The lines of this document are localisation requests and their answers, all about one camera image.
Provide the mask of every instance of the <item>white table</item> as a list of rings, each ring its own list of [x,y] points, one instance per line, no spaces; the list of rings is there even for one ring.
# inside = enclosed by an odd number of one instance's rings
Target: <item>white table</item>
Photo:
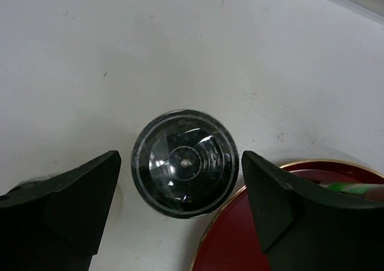
[[[188,270],[212,215],[138,195],[130,152],[151,119],[197,109],[240,152],[384,171],[383,76],[383,25],[342,0],[0,0],[0,193],[117,149],[91,271]]]

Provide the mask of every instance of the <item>black cap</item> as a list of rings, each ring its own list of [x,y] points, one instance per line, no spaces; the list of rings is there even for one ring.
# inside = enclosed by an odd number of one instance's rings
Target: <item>black cap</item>
[[[131,168],[149,205],[167,216],[191,218],[226,200],[237,180],[239,155],[219,121],[177,110],[155,118],[140,133]]]

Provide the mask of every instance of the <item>circular container top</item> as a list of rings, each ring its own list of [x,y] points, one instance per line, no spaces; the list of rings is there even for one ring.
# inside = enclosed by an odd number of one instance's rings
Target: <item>circular container top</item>
[[[282,166],[313,182],[383,184],[383,175],[348,162],[317,159]],[[254,225],[247,189],[241,188],[218,211],[206,229],[190,271],[271,271]]]
[[[165,113],[140,133],[132,151],[134,183],[144,200],[175,218],[218,208],[235,186],[239,155],[216,119],[194,110]]]

